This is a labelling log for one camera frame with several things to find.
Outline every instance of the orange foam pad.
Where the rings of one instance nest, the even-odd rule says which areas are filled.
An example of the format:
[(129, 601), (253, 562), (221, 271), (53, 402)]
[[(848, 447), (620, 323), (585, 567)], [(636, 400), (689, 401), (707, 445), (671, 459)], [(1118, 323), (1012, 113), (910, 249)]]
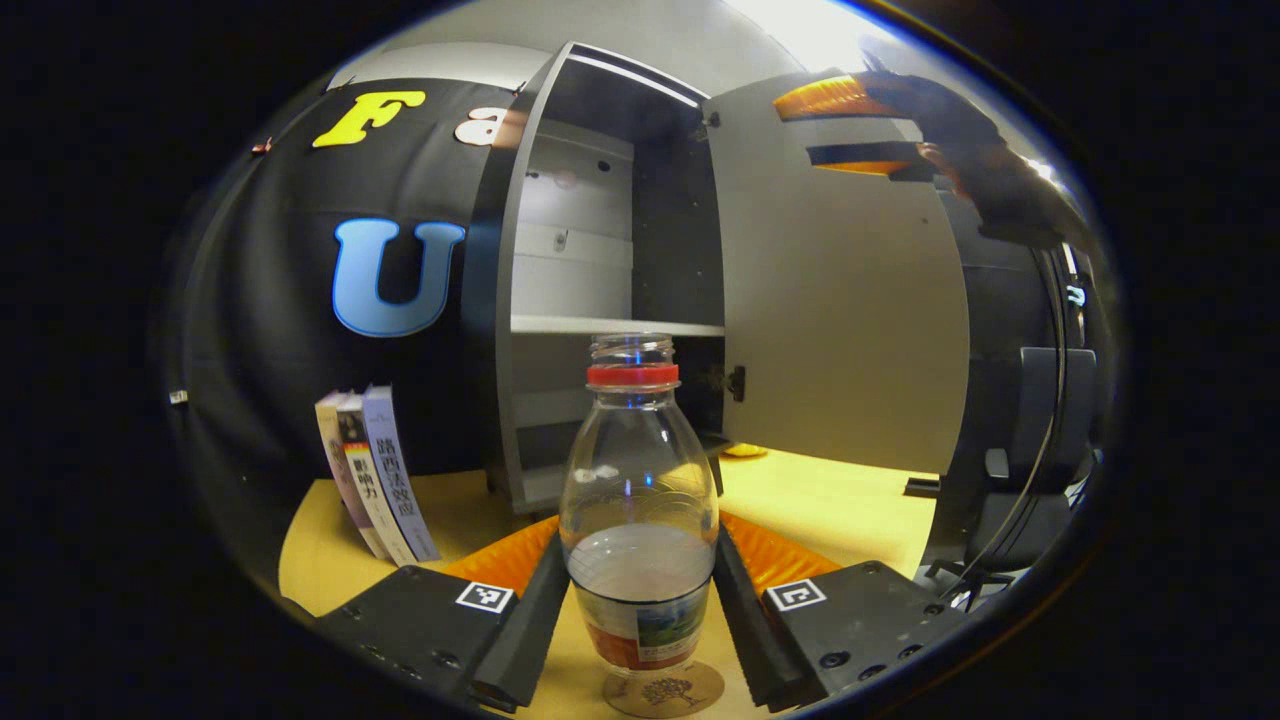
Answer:
[(764, 588), (794, 583), (823, 573), (840, 570), (840, 565), (827, 560), (803, 544), (749, 523), (721, 510), (721, 529), (728, 530), (742, 556), (742, 565), (751, 578), (756, 597)]
[[(803, 544), (723, 510), (721, 529), (728, 530), (737, 544), (756, 596), (764, 593), (764, 588), (840, 570), (840, 565)], [(547, 544), (558, 530), (559, 518), (548, 518), (472, 552), (442, 573), (512, 588), (522, 597)]]
[(824, 163), (818, 165), (824, 170), (838, 170), (841, 173), (861, 173), (867, 176), (891, 176), (910, 167), (909, 163), (896, 160), (863, 161), (863, 163)]
[(906, 118), (901, 111), (872, 100), (867, 88), (851, 76), (810, 82), (773, 101), (778, 118), (794, 120), (822, 115), (872, 115)]
[(522, 597), (543, 551), (558, 529), (559, 516), (553, 515), (486, 544), (440, 571), (475, 583), (512, 588), (516, 596)]

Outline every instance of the book spine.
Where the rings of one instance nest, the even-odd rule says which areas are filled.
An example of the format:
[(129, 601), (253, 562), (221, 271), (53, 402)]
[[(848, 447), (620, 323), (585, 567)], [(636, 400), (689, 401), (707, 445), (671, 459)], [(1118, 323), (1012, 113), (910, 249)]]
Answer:
[(369, 436), (365, 433), (364, 414), (355, 410), (339, 410), (339, 421), (344, 414), (351, 415), (349, 427), (358, 428), (356, 438), (344, 438), (347, 442), (343, 445), (343, 450), (347, 454), (347, 462), (351, 464), (351, 474), (356, 478), (356, 489), (360, 491), (360, 498), (365, 502), (365, 510), (374, 520), (378, 537), (387, 546), (392, 561), (401, 566), (413, 565), (417, 560), (408, 548), (408, 543), (404, 542), (399, 525), (396, 524), (396, 516), (392, 515), (390, 505), (387, 503), (387, 496), (383, 493), (383, 484), (378, 479), (374, 454), (369, 448)]
[(383, 493), (389, 501), (392, 514), (399, 524), (401, 533), (413, 557), (419, 562), (440, 559), (440, 551), (426, 529), (426, 520), (413, 497), (408, 482), (404, 455), (401, 452), (399, 437), (396, 432), (396, 415), (389, 398), (365, 400), (365, 429), (369, 432), (369, 445), (378, 461), (378, 477), (383, 482)]
[(338, 429), (337, 407), (316, 407), (316, 421), (320, 424), (320, 439), (324, 442), (324, 454), (329, 459), (329, 469), (333, 471), (333, 482), (338, 486), (338, 495), (342, 503), (347, 506), (351, 520), (365, 538), (374, 557), (385, 560), (390, 557), (383, 541), (374, 529), (374, 521), (365, 510), (365, 502), (360, 500), (360, 491), (356, 489), (351, 478), (351, 466), (347, 464), (347, 452), (342, 447), (342, 432)]

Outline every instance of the book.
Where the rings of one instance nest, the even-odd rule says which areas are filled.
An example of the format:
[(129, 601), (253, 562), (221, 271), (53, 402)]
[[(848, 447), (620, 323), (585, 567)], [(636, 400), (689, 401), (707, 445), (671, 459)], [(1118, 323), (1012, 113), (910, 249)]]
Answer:
[(338, 495), (342, 503), (347, 506), (351, 520), (356, 523), (369, 550), (375, 557), (390, 557), (383, 541), (378, 538), (374, 521), (365, 510), (365, 503), (360, 500), (360, 492), (351, 478), (351, 466), (347, 464), (347, 452), (342, 447), (342, 432), (338, 429), (338, 405), (347, 400), (351, 393), (333, 391), (316, 402), (316, 423), (320, 425), (320, 441), (324, 443), (325, 457), (329, 459), (329, 470), (333, 471), (333, 482), (338, 486)]
[(387, 503), (387, 495), (378, 479), (374, 454), (369, 447), (369, 433), (365, 430), (364, 405), (365, 398), (361, 393), (351, 393), (338, 405), (342, 448), (347, 454), (347, 462), (351, 464), (351, 474), (356, 478), (360, 500), (365, 502), (365, 510), (369, 511), (369, 518), (372, 519), (378, 537), (387, 546), (392, 561), (401, 566), (413, 565), (417, 560), (404, 542), (399, 525), (396, 524), (396, 516)]
[(396, 430), (390, 386), (376, 386), (365, 392), (365, 430), (378, 465), (383, 493), (413, 557), (419, 562), (439, 560), (440, 551), (436, 550), (435, 541), (426, 529), (426, 520), (417, 506), (417, 498), (413, 497), (413, 488), (408, 484), (408, 466), (404, 464), (399, 434)]

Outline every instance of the bottle label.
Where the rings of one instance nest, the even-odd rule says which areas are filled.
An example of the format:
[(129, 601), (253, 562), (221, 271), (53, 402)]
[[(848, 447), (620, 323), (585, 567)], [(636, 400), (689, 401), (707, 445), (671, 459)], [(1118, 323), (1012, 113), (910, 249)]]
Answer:
[(655, 602), (623, 602), (573, 585), (586, 630), (605, 661), (628, 670), (658, 670), (694, 653), (709, 577), (695, 591)]

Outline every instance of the red bottle cap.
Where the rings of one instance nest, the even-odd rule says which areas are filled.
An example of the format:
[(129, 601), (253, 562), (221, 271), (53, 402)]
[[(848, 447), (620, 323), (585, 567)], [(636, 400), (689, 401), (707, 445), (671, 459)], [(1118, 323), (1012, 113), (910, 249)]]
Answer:
[(600, 387), (643, 387), (680, 382), (678, 365), (657, 368), (588, 368), (588, 384)]

